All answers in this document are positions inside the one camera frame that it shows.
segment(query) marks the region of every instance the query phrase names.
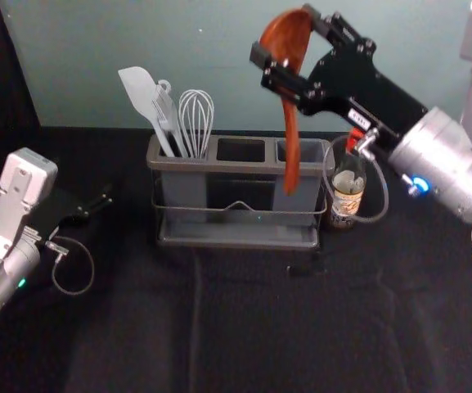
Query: white whisk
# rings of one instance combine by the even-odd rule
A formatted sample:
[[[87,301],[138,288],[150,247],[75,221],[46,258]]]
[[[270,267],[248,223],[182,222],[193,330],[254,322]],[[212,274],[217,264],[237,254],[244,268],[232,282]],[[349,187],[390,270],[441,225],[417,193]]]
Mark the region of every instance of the white whisk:
[[[203,90],[186,90],[179,98],[179,124],[190,156],[204,158],[214,124],[212,97]]]

